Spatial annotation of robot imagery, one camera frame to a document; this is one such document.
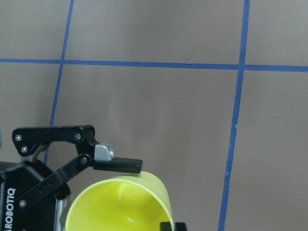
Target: yellow cylinder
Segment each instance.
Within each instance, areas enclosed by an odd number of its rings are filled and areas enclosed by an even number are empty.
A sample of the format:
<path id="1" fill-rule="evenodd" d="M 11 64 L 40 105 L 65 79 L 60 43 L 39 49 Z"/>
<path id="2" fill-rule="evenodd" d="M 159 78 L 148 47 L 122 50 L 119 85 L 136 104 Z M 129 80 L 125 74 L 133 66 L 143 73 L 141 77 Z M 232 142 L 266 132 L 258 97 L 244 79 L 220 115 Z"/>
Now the yellow cylinder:
<path id="1" fill-rule="evenodd" d="M 160 231 L 174 222 L 163 182 L 148 172 L 97 182 L 73 202 L 66 231 Z"/>

